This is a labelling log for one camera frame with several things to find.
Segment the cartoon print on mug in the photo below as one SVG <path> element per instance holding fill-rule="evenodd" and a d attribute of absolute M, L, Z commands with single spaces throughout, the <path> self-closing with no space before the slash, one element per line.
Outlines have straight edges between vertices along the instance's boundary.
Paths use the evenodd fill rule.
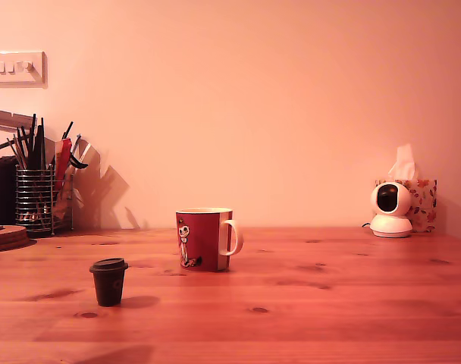
<path fill-rule="evenodd" d="M 190 228 L 185 225 L 183 219 L 178 221 L 178 234 L 180 235 L 180 264 L 183 267 L 196 267 L 202 264 L 202 257 L 195 259 L 188 258 L 187 252 L 187 242 L 188 242 L 188 235 L 190 234 Z"/>

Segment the wall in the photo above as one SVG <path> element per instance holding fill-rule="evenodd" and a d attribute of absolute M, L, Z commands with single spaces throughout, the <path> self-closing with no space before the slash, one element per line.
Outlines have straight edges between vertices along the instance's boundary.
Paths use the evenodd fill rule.
<path fill-rule="evenodd" d="M 170 227 L 189 206 L 359 225 L 411 143 L 461 236 L 460 0 L 0 0 L 0 51 L 31 49 L 46 88 L 0 88 L 0 109 L 95 147 L 82 226 Z"/>

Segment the white camera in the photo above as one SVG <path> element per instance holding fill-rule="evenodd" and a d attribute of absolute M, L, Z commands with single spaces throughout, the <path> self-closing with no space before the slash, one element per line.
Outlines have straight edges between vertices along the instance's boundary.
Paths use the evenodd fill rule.
<path fill-rule="evenodd" d="M 370 197 L 377 214 L 370 228 L 378 237 L 407 237 L 412 230 L 411 221 L 405 216 L 411 206 L 407 188 L 396 182 L 379 184 Z"/>

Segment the wood grain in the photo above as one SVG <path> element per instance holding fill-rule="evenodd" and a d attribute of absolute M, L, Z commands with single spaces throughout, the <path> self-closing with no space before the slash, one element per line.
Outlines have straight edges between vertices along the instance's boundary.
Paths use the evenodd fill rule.
<path fill-rule="evenodd" d="M 176 232 L 40 239 L 0 253 L 0 363 L 461 362 L 461 240 L 247 229 L 229 271 L 184 271 Z M 91 264 L 130 264 L 97 306 Z"/>

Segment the wire mesh container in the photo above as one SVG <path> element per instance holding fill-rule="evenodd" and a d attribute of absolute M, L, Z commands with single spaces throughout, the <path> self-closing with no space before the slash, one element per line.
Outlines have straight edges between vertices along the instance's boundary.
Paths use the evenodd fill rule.
<path fill-rule="evenodd" d="M 27 233 L 51 233 L 73 228 L 72 197 L 74 176 L 56 180 L 50 166 L 46 170 L 17 169 L 17 225 Z"/>

